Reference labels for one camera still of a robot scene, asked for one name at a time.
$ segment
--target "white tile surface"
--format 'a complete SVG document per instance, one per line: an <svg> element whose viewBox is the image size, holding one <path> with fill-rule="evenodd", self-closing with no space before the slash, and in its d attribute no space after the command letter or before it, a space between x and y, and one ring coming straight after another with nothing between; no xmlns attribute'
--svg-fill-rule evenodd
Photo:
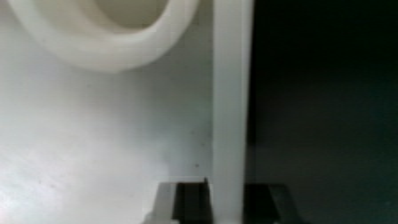
<svg viewBox="0 0 398 224"><path fill-rule="evenodd" d="M155 65L72 68L0 2L0 224L141 223L157 184L212 168L212 10Z"/></svg>

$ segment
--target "dark background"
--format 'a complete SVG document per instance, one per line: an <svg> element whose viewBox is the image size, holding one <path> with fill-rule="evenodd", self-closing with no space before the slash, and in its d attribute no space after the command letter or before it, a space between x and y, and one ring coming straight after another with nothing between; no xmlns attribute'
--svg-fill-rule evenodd
<svg viewBox="0 0 398 224"><path fill-rule="evenodd" d="M398 1L258 0L247 182L313 224L398 223Z"/></svg>

